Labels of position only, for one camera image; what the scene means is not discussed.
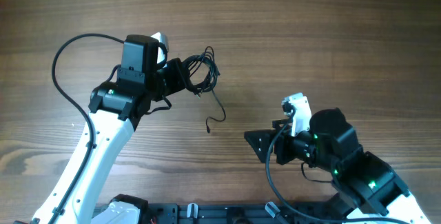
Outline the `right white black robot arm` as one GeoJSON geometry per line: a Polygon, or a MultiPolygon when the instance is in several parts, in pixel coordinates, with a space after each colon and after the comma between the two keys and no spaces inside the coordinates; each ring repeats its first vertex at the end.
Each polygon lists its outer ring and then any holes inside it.
{"type": "Polygon", "coordinates": [[[270,130],[244,133],[245,140],[266,165],[274,194],[297,216],[316,223],[428,223],[416,198],[393,168],[366,152],[355,129],[338,109],[321,110],[309,121],[309,129],[290,135],[289,119],[273,122],[270,130]],[[284,165],[298,159],[303,165],[320,168],[331,175],[336,195],[325,203],[322,213],[307,214],[287,202],[272,184],[270,157],[284,165]]]}

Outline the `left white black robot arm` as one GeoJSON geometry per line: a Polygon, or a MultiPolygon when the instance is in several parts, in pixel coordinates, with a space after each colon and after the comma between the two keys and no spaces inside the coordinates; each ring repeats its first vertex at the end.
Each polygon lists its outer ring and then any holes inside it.
{"type": "Polygon", "coordinates": [[[168,59],[167,37],[131,34],[123,40],[121,63],[95,88],[83,134],[51,195],[32,223],[149,223],[148,202],[121,195],[94,213],[110,170],[152,102],[184,89],[179,59],[168,59]]]}

